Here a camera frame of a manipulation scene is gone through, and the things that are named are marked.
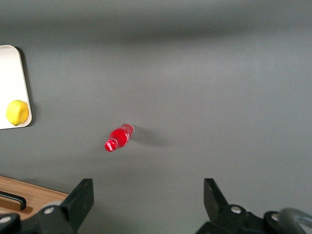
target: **screw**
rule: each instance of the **screw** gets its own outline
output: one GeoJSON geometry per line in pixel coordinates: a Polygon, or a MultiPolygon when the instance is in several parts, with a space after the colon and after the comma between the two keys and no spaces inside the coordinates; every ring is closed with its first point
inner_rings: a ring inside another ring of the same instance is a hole
{"type": "Polygon", "coordinates": [[[242,213],[242,210],[238,206],[232,206],[231,211],[235,214],[240,214],[242,213]]]}
{"type": "Polygon", "coordinates": [[[277,222],[278,221],[278,213],[272,214],[271,218],[277,222]]]}
{"type": "Polygon", "coordinates": [[[52,213],[53,212],[53,210],[54,210],[54,207],[50,207],[50,208],[48,208],[48,209],[46,209],[46,210],[44,210],[44,214],[45,215],[48,215],[48,214],[50,214],[50,213],[52,213]]]}
{"type": "Polygon", "coordinates": [[[6,216],[6,217],[3,217],[2,219],[0,219],[0,223],[6,223],[8,221],[11,220],[11,217],[10,216],[6,216]]]}

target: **wooden cutting board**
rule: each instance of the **wooden cutting board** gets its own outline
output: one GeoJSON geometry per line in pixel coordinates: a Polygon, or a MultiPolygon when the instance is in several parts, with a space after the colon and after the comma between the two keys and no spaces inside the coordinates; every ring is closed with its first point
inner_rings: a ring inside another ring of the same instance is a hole
{"type": "Polygon", "coordinates": [[[26,199],[26,208],[21,211],[20,203],[18,201],[0,196],[0,214],[18,213],[21,220],[33,216],[41,210],[45,204],[55,201],[63,201],[68,196],[66,193],[10,179],[4,176],[0,176],[0,191],[22,196],[26,199]]]}

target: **lemon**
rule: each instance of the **lemon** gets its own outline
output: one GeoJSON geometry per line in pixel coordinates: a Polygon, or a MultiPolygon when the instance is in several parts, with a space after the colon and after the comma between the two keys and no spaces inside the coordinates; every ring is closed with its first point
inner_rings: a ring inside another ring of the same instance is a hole
{"type": "Polygon", "coordinates": [[[6,118],[10,123],[18,126],[24,123],[29,115],[28,105],[21,100],[14,100],[10,102],[6,108],[6,118]]]}

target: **plastic bottle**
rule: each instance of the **plastic bottle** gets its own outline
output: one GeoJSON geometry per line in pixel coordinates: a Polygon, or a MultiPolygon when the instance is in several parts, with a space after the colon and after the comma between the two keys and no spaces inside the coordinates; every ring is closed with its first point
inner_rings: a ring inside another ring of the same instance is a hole
{"type": "Polygon", "coordinates": [[[119,128],[110,133],[109,139],[105,143],[105,149],[111,152],[117,148],[123,147],[127,144],[134,132],[135,129],[131,124],[122,124],[119,128]]]}

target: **gray table surface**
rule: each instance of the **gray table surface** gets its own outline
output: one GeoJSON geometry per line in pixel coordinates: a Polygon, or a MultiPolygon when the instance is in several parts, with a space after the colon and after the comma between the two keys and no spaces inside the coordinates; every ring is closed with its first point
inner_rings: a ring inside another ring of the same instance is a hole
{"type": "Polygon", "coordinates": [[[312,212],[312,2],[8,1],[31,126],[0,131],[0,173],[70,192],[79,233],[193,234],[203,179],[262,216],[312,212]],[[129,144],[103,144],[129,122],[129,144]]]}

